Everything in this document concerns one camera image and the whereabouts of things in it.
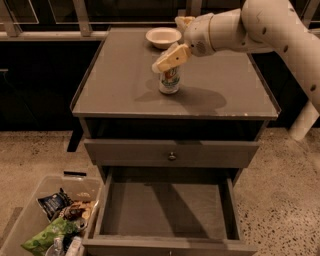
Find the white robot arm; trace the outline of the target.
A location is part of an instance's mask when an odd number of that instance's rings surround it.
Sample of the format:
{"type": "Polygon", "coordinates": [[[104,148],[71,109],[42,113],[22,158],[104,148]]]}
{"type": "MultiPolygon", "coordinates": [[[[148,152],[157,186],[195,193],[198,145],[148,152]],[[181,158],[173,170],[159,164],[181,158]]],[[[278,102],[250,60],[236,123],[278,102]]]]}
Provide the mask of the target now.
{"type": "Polygon", "coordinates": [[[173,44],[152,65],[162,73],[218,51],[276,52],[314,108],[320,111],[320,39],[299,19],[289,0],[244,0],[220,14],[177,17],[183,42],[173,44]]]}

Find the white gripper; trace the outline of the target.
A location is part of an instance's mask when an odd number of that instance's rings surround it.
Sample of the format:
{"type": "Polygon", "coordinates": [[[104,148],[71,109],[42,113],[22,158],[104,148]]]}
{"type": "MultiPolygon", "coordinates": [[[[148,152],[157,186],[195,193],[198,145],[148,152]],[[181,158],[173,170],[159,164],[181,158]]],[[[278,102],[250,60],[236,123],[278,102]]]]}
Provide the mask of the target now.
{"type": "Polygon", "coordinates": [[[196,18],[194,16],[177,16],[175,18],[177,30],[184,33],[186,44],[172,44],[152,64],[152,71],[163,73],[180,66],[191,57],[191,53],[197,57],[213,55],[215,50],[210,40],[210,22],[213,16],[213,13],[196,18]]]}

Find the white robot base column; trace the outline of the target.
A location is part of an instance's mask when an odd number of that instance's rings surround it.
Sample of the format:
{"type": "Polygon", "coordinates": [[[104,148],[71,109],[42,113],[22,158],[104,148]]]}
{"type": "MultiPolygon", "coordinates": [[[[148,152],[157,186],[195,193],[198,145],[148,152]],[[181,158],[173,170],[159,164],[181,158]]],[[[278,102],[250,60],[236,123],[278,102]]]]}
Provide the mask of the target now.
{"type": "Polygon", "coordinates": [[[319,113],[308,101],[289,129],[289,135],[296,141],[302,140],[319,118],[319,113]]]}

